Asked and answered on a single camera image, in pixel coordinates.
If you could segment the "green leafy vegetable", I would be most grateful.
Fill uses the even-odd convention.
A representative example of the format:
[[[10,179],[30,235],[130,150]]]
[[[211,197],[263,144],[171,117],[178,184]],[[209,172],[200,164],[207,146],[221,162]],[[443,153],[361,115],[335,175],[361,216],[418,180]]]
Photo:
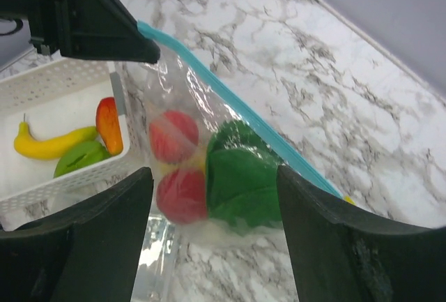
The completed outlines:
[[[277,168],[283,160],[244,121],[225,121],[206,152],[208,217],[245,234],[280,227]]]

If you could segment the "red strawberry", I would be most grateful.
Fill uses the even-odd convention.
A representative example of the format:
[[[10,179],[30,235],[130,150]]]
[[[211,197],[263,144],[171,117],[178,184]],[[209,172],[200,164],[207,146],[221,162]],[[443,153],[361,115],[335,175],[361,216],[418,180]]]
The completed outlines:
[[[199,143],[196,121],[178,110],[167,110],[148,126],[151,151],[162,163],[181,163],[192,157]]]

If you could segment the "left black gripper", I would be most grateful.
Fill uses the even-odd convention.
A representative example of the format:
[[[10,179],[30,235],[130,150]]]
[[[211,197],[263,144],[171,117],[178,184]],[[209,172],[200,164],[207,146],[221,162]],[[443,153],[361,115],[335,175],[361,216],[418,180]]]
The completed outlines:
[[[29,43],[39,54],[94,61],[156,63],[160,48],[143,37],[119,0],[1,0],[1,19],[16,27],[27,21]]]

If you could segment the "clear zip top bag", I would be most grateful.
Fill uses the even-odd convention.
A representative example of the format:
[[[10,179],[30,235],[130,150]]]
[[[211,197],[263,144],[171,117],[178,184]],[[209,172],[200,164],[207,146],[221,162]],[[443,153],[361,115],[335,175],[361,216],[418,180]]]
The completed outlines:
[[[158,60],[123,65],[142,93],[154,200],[184,238],[235,247],[283,229],[277,171],[306,189],[340,194],[186,46],[145,22],[139,35]]]

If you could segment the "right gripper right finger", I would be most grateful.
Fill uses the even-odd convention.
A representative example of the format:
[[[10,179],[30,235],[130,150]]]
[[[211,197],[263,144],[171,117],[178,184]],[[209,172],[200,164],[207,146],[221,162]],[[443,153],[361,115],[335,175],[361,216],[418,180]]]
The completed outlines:
[[[277,191],[301,301],[444,301],[445,229],[390,220],[291,168]]]

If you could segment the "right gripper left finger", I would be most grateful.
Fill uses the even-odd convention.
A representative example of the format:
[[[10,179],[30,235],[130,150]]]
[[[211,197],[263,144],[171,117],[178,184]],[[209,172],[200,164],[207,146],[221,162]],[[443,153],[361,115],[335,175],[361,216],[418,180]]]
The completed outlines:
[[[2,301],[129,301],[153,196],[151,169],[1,232]]]

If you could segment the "red yellow apple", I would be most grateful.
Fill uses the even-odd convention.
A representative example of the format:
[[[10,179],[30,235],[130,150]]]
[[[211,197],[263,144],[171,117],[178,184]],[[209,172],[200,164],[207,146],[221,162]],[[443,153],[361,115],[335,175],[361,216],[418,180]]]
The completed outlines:
[[[208,217],[206,184],[200,169],[179,168],[158,183],[156,203],[171,222],[188,225]]]

